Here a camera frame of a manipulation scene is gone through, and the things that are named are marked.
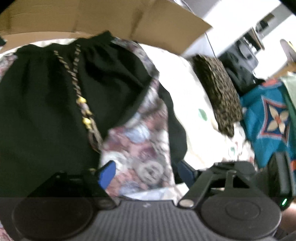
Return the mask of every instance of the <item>black bag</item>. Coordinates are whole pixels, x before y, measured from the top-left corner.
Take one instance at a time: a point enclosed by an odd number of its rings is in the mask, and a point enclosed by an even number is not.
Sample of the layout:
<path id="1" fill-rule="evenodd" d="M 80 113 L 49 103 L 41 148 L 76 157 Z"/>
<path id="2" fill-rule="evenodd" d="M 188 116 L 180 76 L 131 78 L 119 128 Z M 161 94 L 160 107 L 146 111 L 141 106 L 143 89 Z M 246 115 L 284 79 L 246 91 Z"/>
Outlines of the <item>black bag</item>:
<path id="1" fill-rule="evenodd" d="M 242 61 L 239 60 L 237 55 L 227 51 L 219 59 L 223 63 L 239 96 L 243 96 L 264 82 L 263 79 L 256 78 L 250 69 L 242 65 Z"/>
<path id="2" fill-rule="evenodd" d="M 249 47 L 249 44 L 244 39 L 239 39 L 224 54 L 221 55 L 219 59 L 222 63 L 224 60 L 229 58 L 229 54 L 235 56 L 235 62 L 246 68 L 251 73 L 259 63 L 255 54 Z"/>

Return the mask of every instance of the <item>patterned blanket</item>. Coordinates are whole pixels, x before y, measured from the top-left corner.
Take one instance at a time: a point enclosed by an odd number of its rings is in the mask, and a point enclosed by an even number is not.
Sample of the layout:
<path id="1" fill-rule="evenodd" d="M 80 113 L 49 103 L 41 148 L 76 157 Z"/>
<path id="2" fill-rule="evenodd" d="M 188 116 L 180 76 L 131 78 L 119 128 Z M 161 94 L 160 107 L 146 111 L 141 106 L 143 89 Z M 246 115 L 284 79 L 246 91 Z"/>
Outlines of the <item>patterned blanket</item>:
<path id="1" fill-rule="evenodd" d="M 296 123 L 292 121 L 286 94 L 284 84 L 271 79 L 244 95 L 241 104 L 247 111 L 243 124 L 259 168 L 267 165 L 274 152 L 287 152 L 296 174 Z"/>

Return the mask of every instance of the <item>blue fabric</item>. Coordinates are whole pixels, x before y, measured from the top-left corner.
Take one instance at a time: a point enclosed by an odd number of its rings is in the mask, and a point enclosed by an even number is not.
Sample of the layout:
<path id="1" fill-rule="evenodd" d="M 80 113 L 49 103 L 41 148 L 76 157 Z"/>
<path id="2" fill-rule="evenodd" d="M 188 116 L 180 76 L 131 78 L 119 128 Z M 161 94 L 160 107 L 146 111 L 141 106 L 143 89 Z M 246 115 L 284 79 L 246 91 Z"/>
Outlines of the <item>blue fabric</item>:
<path id="1" fill-rule="evenodd" d="M 190 188 L 195 183 L 194 172 L 184 163 L 180 161 L 177 164 L 178 174 L 186 186 Z"/>
<path id="2" fill-rule="evenodd" d="M 242 106 L 247 107 L 243 126 L 259 168 L 278 151 L 287 151 L 291 161 L 296 159 L 295 135 L 283 91 L 282 82 L 270 80 L 241 97 Z"/>
<path id="3" fill-rule="evenodd" d="M 102 168 L 98 170 L 99 172 L 99 185 L 105 190 L 116 173 L 116 163 L 114 161 L 109 161 Z"/>

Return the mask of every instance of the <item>leopard print fabric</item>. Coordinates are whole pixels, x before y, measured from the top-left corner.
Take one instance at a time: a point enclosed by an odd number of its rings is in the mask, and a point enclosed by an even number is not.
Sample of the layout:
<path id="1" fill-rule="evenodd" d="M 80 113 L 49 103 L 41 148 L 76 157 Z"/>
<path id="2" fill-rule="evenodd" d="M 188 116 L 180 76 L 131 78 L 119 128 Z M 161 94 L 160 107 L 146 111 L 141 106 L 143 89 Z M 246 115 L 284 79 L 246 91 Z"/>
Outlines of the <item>leopard print fabric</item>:
<path id="1" fill-rule="evenodd" d="M 192 58 L 192 63 L 194 72 L 211 101 L 219 131 L 233 137 L 233 123 L 243 117 L 242 106 L 222 62 L 217 58 L 196 55 Z"/>

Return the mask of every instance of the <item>green dot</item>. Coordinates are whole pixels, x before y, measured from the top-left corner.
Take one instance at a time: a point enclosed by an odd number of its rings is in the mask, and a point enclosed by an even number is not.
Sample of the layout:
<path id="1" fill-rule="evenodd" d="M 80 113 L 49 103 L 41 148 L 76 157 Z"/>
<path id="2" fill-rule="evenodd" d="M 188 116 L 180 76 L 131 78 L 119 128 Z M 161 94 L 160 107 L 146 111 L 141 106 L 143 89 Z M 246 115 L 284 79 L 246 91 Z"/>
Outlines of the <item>green dot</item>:
<path id="1" fill-rule="evenodd" d="M 202 118 L 204 121 L 207 121 L 207 114 L 203 109 L 198 109 L 198 116 Z"/>

